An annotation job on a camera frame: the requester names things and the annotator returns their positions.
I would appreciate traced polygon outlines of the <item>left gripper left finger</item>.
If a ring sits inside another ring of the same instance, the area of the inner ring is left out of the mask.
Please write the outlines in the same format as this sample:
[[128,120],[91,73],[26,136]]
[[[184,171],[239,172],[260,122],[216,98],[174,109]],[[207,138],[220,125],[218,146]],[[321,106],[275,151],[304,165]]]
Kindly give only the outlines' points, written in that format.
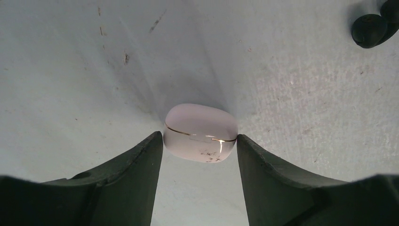
[[156,131],[70,179],[0,178],[3,226],[149,226],[163,154]]

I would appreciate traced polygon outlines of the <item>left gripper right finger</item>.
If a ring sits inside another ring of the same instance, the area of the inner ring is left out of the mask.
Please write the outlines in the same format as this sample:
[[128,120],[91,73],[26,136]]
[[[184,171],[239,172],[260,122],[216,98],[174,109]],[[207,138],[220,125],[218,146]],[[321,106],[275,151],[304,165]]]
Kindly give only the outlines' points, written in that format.
[[399,177],[345,182],[324,177],[237,137],[240,176],[251,226],[396,226]]

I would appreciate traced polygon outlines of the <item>white earbud charging case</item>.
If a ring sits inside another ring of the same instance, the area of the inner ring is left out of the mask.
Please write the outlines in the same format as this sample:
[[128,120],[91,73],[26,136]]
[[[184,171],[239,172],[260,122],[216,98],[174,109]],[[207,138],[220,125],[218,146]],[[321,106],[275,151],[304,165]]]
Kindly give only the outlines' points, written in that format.
[[176,157],[219,163],[231,154],[238,131],[236,119],[223,110],[180,104],[166,115],[163,142]]

